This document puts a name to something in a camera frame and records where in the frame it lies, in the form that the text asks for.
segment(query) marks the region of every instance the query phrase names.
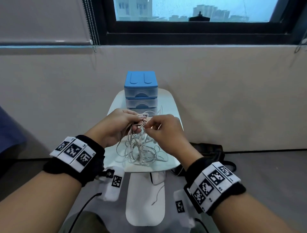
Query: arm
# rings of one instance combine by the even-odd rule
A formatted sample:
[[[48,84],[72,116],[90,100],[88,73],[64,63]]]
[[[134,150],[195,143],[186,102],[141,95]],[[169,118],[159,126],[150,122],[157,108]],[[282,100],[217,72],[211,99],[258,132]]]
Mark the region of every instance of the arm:
[[[116,109],[85,135],[103,148],[112,146],[130,122],[141,119],[136,112]],[[67,174],[39,173],[0,202],[0,232],[57,233],[80,190],[81,183]]]
[[[186,171],[191,164],[202,158],[185,138],[178,118],[172,115],[154,116],[145,128],[146,133],[165,152],[177,158]],[[229,196],[216,207],[212,218],[221,233],[295,232],[247,193]]]

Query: black bag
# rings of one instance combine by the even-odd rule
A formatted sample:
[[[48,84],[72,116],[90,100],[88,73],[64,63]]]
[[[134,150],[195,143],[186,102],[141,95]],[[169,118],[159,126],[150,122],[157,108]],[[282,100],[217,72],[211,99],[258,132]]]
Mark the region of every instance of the black bag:
[[[231,166],[230,169],[232,172],[237,170],[237,166],[230,161],[225,161],[225,153],[221,145],[208,144],[208,143],[192,143],[190,144],[204,157],[212,160],[212,162],[220,162],[223,165]],[[177,176],[185,176],[185,170],[181,165],[172,169],[172,172]]]

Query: hand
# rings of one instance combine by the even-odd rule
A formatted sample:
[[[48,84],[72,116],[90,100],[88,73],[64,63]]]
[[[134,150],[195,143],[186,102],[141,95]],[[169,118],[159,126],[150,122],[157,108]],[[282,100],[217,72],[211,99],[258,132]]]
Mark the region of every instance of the hand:
[[[127,135],[129,131],[127,126],[130,123],[140,122],[142,119],[144,116],[138,116],[138,113],[134,111],[115,109],[84,135],[106,148],[115,145]],[[140,133],[141,129],[134,125],[132,132]]]
[[[183,133],[180,120],[171,114],[153,116],[144,128],[145,132],[159,144],[162,150],[174,157],[183,148],[191,147]]]

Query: window glass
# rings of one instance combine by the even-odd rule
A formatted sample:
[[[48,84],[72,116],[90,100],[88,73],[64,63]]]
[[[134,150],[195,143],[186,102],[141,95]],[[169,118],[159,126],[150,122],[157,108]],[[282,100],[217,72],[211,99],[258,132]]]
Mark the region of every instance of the window glass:
[[[269,22],[277,1],[114,0],[114,4],[117,20],[122,21],[188,21],[201,12],[210,22]]]

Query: person's left hand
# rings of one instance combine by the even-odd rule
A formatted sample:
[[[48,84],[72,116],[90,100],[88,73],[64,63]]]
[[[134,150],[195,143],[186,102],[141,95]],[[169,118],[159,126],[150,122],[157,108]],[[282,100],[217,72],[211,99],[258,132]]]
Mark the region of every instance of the person's left hand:
[[[144,119],[144,116],[138,116],[137,114],[128,109],[115,109],[84,135],[100,144],[103,148],[113,146],[127,135],[129,129],[126,128],[128,124],[140,122]],[[141,129],[134,125],[132,131],[133,133],[140,133]]]

